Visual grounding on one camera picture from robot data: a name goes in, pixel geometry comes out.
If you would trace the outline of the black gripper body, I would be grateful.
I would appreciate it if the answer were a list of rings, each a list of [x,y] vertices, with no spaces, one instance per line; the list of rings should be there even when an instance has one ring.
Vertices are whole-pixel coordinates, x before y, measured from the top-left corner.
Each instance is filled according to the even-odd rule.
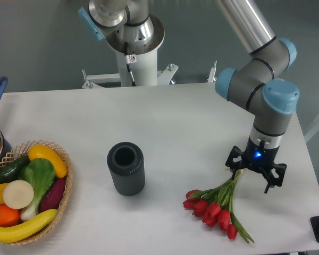
[[[260,147],[249,138],[245,152],[242,156],[245,168],[256,173],[260,173],[260,168],[265,172],[270,171],[274,166],[274,160],[278,153],[278,149],[279,147],[273,149]]]

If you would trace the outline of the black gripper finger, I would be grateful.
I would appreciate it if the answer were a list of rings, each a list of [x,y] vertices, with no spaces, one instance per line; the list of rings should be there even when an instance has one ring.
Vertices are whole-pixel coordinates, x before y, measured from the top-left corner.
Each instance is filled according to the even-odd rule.
[[[262,175],[267,181],[264,193],[268,193],[268,190],[270,188],[274,188],[275,186],[282,187],[286,169],[287,165],[284,163],[274,163],[272,166],[262,169]]]
[[[228,167],[232,172],[232,181],[235,179],[237,171],[245,168],[243,156],[244,152],[241,151],[237,146],[233,146],[225,163],[226,167]]]

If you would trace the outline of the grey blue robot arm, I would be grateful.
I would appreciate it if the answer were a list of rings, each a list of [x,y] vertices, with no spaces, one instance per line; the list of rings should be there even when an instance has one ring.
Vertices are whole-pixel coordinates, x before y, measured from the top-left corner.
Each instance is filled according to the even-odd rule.
[[[215,90],[255,117],[245,150],[233,147],[226,165],[233,173],[246,168],[261,174],[267,188],[281,186],[287,166],[274,160],[300,93],[279,75],[295,61],[296,47],[275,36],[255,2],[218,5],[251,60],[240,70],[223,70],[214,80]],[[121,86],[170,83],[172,74],[157,68],[165,33],[161,21],[150,14],[148,1],[90,1],[78,16],[96,40],[106,40],[115,51]]]

